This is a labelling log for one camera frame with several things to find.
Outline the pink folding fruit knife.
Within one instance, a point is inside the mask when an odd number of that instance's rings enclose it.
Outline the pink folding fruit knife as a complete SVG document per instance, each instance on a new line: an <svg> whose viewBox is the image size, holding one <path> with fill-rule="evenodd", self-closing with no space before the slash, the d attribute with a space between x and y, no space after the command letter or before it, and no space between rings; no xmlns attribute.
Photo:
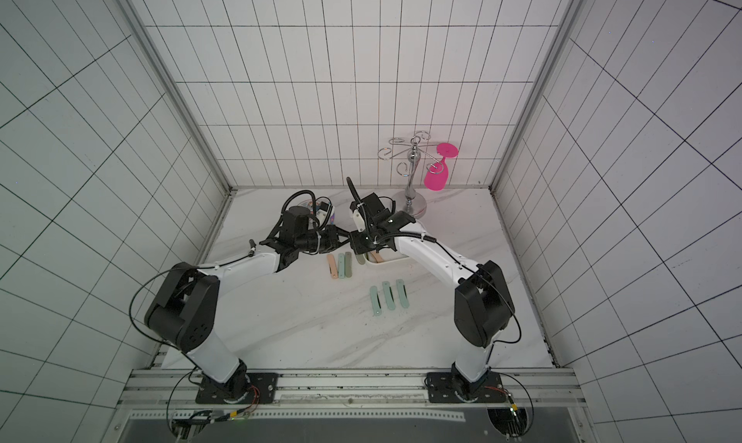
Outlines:
<svg viewBox="0 0 742 443"><path fill-rule="evenodd" d="M332 279L338 279L339 272L338 272L337 262L335 260L334 255L328 254L327 260L328 260L328 268L330 269L330 276L332 277Z"/></svg>

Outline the olive folding fruit knife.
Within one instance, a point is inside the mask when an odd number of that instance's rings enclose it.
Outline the olive folding fruit knife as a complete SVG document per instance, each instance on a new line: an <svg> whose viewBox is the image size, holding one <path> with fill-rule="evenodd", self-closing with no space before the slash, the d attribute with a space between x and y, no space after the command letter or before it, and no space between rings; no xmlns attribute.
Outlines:
<svg viewBox="0 0 742 443"><path fill-rule="evenodd" d="M344 254L344 277L350 279L353 276L353 256L351 252Z"/></svg>

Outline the mint folding fruit knife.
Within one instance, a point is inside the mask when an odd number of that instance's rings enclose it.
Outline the mint folding fruit knife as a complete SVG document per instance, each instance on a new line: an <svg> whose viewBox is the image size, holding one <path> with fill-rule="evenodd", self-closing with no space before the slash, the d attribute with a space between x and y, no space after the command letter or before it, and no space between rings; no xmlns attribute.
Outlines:
<svg viewBox="0 0 742 443"><path fill-rule="evenodd" d="M408 309L410 307L410 302L409 302L409 297L407 295L405 282L402 279L397 279L396 288L397 288L397 293L399 297L399 305L403 309Z"/></svg>

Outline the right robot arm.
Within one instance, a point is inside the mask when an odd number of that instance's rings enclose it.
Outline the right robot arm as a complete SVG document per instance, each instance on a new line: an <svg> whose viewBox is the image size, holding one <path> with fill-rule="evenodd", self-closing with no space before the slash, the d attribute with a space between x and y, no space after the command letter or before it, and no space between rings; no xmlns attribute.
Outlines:
<svg viewBox="0 0 742 443"><path fill-rule="evenodd" d="M375 193L363 198L351 178L346 182L359 215L357 228L350 234L354 252L391 249L453 290L453 321L463 344L451 367L451 381L457 394L467 400L488 379L488 361L500 342L498 336L516 319L502 269L493 261L477 263L454 252L408 213L390 211Z"/></svg>

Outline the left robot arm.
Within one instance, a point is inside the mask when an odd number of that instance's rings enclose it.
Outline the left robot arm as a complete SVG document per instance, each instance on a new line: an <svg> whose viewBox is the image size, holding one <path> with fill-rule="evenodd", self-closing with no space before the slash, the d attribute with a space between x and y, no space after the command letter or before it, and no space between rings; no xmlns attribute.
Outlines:
<svg viewBox="0 0 742 443"><path fill-rule="evenodd" d="M239 400L250 388L247 366L214 332L218 302L252 280L288 268L300 255L341 247L345 233L330 222L333 212L330 198L300 190L284 203L269 235L249 242L247 255L226 263L173 265L160 273L162 285L144 316L146 327L199 368L206 383Z"/></svg>

